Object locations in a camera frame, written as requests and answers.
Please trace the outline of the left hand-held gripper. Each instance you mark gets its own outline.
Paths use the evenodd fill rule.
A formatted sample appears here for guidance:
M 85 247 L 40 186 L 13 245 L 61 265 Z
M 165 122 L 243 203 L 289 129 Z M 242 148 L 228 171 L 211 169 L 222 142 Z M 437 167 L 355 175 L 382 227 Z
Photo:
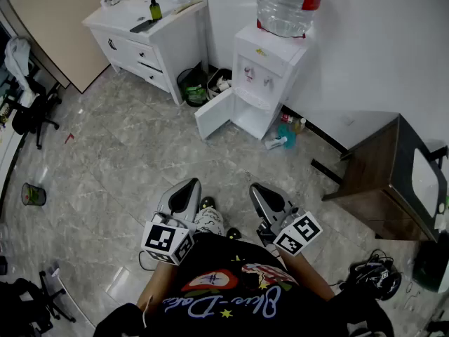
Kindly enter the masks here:
M 180 265 L 194 245 L 201 183 L 190 178 L 166 190 L 145 224 L 141 247 L 159 262 Z

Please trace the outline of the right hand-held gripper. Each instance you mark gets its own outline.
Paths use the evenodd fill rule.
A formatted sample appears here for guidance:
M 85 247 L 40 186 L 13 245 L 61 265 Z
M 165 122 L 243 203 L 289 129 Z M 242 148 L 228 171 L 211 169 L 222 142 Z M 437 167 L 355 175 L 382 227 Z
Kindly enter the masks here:
M 315 217 L 294 205 L 289 195 L 268 183 L 253 183 L 249 195 L 262 219 L 257 235 L 265 246 L 270 244 L 291 256 L 297 256 L 323 231 Z

